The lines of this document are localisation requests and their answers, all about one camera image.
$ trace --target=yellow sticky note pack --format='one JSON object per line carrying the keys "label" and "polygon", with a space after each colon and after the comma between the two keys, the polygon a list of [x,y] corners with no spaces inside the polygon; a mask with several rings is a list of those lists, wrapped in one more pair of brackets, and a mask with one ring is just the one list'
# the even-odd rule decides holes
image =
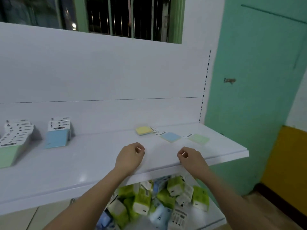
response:
{"label": "yellow sticky note pack", "polygon": [[150,127],[138,127],[135,130],[138,135],[146,135],[146,134],[153,133]]}

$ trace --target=black horizontal line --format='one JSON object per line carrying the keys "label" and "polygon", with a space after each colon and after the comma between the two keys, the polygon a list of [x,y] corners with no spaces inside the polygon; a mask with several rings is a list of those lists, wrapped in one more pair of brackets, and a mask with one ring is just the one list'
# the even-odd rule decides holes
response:
{"label": "black horizontal line", "polygon": [[292,21],[295,21],[295,22],[298,22],[298,23],[307,24],[307,22],[305,22],[305,21],[302,21],[302,20],[299,20],[299,19],[295,19],[295,18],[291,18],[291,17],[285,16],[285,15],[273,13],[271,11],[259,9],[259,8],[252,7],[252,6],[249,6],[249,5],[244,5],[244,4],[241,4],[241,6],[242,7],[246,7],[246,8],[250,8],[250,9],[254,9],[254,10],[258,10],[258,11],[261,11],[261,12],[264,12],[264,13],[267,13],[267,14],[272,14],[272,15],[275,15],[275,16],[278,16],[278,17],[286,18],[286,19],[289,19],[289,20],[292,20]]}
{"label": "black horizontal line", "polygon": [[[158,97],[158,98],[72,100],[72,101],[41,101],[41,102],[87,102],[87,101],[146,100],[146,99],[172,99],[172,98],[197,98],[197,97]],[[41,102],[0,102],[0,104],[12,104],[12,103],[41,103]]]}

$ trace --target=yellow board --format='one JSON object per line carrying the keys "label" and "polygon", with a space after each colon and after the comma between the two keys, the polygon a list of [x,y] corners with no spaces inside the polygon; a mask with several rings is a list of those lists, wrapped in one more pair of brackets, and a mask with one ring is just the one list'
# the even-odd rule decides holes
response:
{"label": "yellow board", "polygon": [[135,130],[138,135],[145,135],[145,134],[153,133],[150,127],[138,127]]}
{"label": "yellow board", "polygon": [[261,182],[307,216],[307,132],[281,128]]}

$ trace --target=person's right hand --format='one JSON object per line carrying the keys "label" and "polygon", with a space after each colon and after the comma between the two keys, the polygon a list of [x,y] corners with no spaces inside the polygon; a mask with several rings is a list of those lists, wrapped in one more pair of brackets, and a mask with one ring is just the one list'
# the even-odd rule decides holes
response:
{"label": "person's right hand", "polygon": [[183,147],[177,153],[182,166],[194,177],[200,178],[210,171],[205,159],[194,148]]}

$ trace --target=tile floor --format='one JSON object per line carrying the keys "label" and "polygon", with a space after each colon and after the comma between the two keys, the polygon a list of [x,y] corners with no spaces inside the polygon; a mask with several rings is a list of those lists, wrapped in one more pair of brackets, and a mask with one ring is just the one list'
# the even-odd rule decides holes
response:
{"label": "tile floor", "polygon": [[[263,197],[258,192],[251,193],[244,196],[244,199],[258,208],[266,218],[268,218],[275,226],[280,230],[303,230],[295,222],[293,222],[288,216],[282,213],[277,207],[275,207],[270,201]],[[220,226],[215,230],[232,230],[228,224]]]}
{"label": "tile floor", "polygon": [[[259,193],[249,194],[244,199],[258,208],[280,230],[302,230],[302,228]],[[70,200],[66,200],[0,216],[0,229],[41,230],[62,210],[68,207],[69,203]],[[232,229],[226,224],[215,230]]]}

